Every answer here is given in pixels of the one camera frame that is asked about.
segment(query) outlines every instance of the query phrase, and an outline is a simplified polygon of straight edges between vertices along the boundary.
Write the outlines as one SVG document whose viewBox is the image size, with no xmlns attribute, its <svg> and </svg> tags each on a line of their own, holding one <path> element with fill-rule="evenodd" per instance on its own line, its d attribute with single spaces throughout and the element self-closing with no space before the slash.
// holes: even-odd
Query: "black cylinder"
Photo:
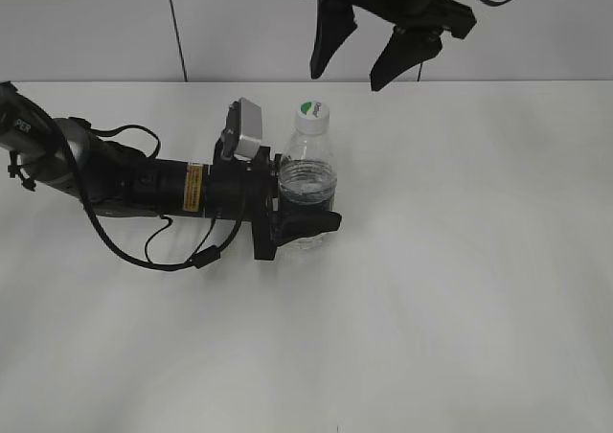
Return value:
<svg viewBox="0 0 613 433">
<path fill-rule="evenodd" d="M 134 163 L 126 203 L 159 215 L 204 217 L 209 167 L 146 159 Z"/>
</svg>

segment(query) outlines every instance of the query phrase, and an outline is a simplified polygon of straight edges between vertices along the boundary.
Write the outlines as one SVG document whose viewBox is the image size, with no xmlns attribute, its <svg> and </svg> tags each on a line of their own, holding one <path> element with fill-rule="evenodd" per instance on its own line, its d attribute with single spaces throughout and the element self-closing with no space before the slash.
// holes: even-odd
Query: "plastic water bottle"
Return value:
<svg viewBox="0 0 613 433">
<path fill-rule="evenodd" d="M 296 130 L 281 161 L 279 190 L 284 211 L 331 211 L 336 192 L 334 156 L 328 136 L 329 108 L 304 103 L 296 112 Z M 294 247 L 319 246 L 325 235 L 298 239 Z"/>
</svg>

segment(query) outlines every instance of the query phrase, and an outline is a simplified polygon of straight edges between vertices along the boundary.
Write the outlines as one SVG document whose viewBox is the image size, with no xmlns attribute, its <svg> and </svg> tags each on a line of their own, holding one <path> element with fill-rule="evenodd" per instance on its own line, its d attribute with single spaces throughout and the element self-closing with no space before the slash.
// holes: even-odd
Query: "water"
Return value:
<svg viewBox="0 0 613 433">
<path fill-rule="evenodd" d="M 282 165 L 279 175 L 282 211 L 331 211 L 336 172 L 326 162 L 296 160 Z M 319 246 L 326 234 L 291 243 L 301 249 Z"/>
</svg>

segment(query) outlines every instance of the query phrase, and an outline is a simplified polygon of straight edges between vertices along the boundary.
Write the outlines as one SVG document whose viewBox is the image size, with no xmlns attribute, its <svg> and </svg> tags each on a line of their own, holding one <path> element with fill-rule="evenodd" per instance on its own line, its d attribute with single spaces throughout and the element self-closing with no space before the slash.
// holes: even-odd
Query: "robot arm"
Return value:
<svg viewBox="0 0 613 433">
<path fill-rule="evenodd" d="M 324 74 L 336 51 L 357 29 L 353 6 L 394 24 L 392 38 L 371 72 L 374 91 L 436 57 L 443 49 L 443 32 L 464 39 L 477 23 L 469 7 L 453 0 L 318 0 L 317 35 L 310 62 L 314 79 Z"/>
<path fill-rule="evenodd" d="M 275 210 L 281 157 L 271 160 L 270 148 L 261 146 L 261 110 L 245 99 L 231 105 L 212 165 L 160 160 L 159 145 L 147 157 L 100 137 L 130 127 L 148 131 L 129 125 L 104 133 L 83 119 L 51 119 L 10 83 L 0 84 L 0 147 L 10 153 L 11 177 L 30 191 L 39 182 L 79 198 L 104 244 L 127 262 L 164 271 L 201 268 L 220 258 L 243 221 L 251 222 L 255 259 L 272 261 L 278 247 L 340 227 L 336 213 Z M 127 255 L 99 221 L 136 216 L 229 219 L 235 228 L 219 247 L 163 265 Z"/>
</svg>

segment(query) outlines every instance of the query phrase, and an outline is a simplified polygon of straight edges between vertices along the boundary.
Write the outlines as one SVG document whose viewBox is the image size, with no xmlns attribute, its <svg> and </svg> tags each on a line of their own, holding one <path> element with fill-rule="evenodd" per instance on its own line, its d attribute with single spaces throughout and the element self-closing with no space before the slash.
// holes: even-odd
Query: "white bottle cap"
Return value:
<svg viewBox="0 0 613 433">
<path fill-rule="evenodd" d="M 303 134 L 324 134 L 329 127 L 329 108 L 324 103 L 304 103 L 296 111 L 296 128 Z"/>
</svg>

